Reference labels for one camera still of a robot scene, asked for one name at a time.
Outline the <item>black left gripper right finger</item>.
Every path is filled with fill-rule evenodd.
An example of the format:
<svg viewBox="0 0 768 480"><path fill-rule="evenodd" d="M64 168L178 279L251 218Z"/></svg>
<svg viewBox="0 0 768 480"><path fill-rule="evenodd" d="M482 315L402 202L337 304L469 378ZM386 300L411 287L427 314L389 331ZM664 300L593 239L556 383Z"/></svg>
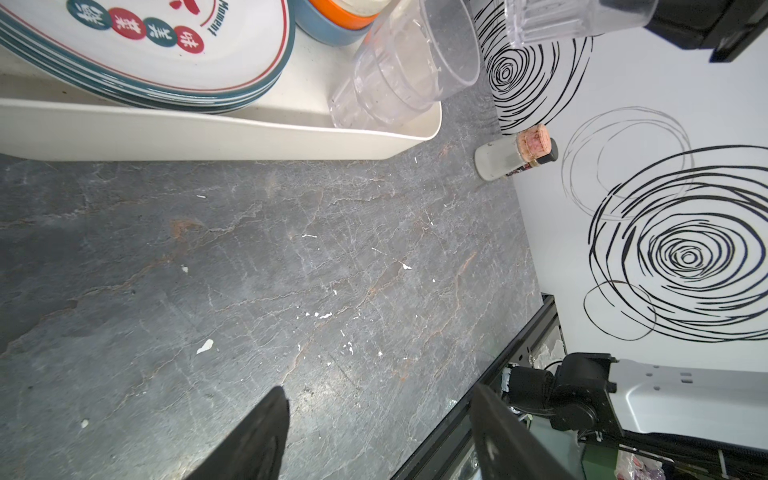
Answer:
<svg viewBox="0 0 768 480"><path fill-rule="evenodd" d="M483 479L574 479L490 387L472 388L470 421Z"/></svg>

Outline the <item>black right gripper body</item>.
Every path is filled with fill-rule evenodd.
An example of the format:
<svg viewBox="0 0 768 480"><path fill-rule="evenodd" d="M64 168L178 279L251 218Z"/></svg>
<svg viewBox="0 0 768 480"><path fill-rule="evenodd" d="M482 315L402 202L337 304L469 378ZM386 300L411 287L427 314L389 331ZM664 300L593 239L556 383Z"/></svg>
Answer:
<svg viewBox="0 0 768 480"><path fill-rule="evenodd" d="M661 0L645 29L682 50L730 63L767 29L767 0Z"/></svg>

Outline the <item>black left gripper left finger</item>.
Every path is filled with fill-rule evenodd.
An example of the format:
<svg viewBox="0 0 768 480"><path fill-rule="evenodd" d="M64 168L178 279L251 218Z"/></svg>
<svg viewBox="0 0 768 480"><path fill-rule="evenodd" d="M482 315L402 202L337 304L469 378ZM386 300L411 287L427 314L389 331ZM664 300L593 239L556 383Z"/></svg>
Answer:
<svg viewBox="0 0 768 480"><path fill-rule="evenodd" d="M278 479L289 415L285 391L275 386L187 479Z"/></svg>

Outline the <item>clear plastic cup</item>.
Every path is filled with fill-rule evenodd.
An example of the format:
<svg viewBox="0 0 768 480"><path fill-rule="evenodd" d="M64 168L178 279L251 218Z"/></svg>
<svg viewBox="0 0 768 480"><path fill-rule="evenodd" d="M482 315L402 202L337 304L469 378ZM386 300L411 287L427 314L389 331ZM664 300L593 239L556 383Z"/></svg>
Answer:
<svg viewBox="0 0 768 480"><path fill-rule="evenodd" d="M329 100L333 124L342 129L391 131L435 103L433 62L426 50L399 52L363 44L352 71Z"/></svg>
<svg viewBox="0 0 768 480"><path fill-rule="evenodd" d="M656 0L505 1L505 28L513 48L644 27Z"/></svg>
<svg viewBox="0 0 768 480"><path fill-rule="evenodd" d="M481 58L460 0L393 1L373 22L331 95L335 127L392 131L474 85Z"/></svg>

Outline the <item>orange bowl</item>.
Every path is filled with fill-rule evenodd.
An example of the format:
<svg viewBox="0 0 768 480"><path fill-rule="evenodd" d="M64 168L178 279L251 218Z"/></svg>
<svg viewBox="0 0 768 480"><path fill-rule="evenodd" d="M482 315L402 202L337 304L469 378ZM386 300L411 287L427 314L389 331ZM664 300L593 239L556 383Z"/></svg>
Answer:
<svg viewBox="0 0 768 480"><path fill-rule="evenodd" d="M336 1L310 0L310 4L333 24L347 30L361 30L374 22L377 14L359 16L342 8Z"/></svg>

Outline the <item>blue bowl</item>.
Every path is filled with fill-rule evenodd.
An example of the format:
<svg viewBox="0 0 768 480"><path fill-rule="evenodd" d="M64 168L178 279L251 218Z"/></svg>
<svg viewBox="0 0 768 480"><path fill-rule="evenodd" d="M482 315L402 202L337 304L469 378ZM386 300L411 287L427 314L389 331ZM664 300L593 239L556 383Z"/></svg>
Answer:
<svg viewBox="0 0 768 480"><path fill-rule="evenodd" d="M309 0L292 0L289 4L297 26L316 41L326 45L351 45L370 30L369 26L359 30L340 27L323 16Z"/></svg>

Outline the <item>cream bowl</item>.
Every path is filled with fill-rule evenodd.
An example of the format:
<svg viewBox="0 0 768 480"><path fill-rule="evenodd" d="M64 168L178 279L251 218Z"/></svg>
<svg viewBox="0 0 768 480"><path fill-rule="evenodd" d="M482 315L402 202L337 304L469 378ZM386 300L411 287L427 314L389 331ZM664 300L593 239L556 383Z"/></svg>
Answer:
<svg viewBox="0 0 768 480"><path fill-rule="evenodd" d="M379 14L390 3L390 0L343 0L343 8L360 17L370 17Z"/></svg>

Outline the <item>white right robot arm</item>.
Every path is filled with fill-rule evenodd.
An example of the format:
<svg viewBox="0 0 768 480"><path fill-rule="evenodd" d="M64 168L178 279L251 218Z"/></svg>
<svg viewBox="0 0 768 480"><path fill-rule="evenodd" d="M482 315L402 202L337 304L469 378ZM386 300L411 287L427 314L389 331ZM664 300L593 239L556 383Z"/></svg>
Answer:
<svg viewBox="0 0 768 480"><path fill-rule="evenodd" d="M516 179L568 348L616 357L627 433L767 446L767 5L508 1L514 46L592 39Z"/></svg>

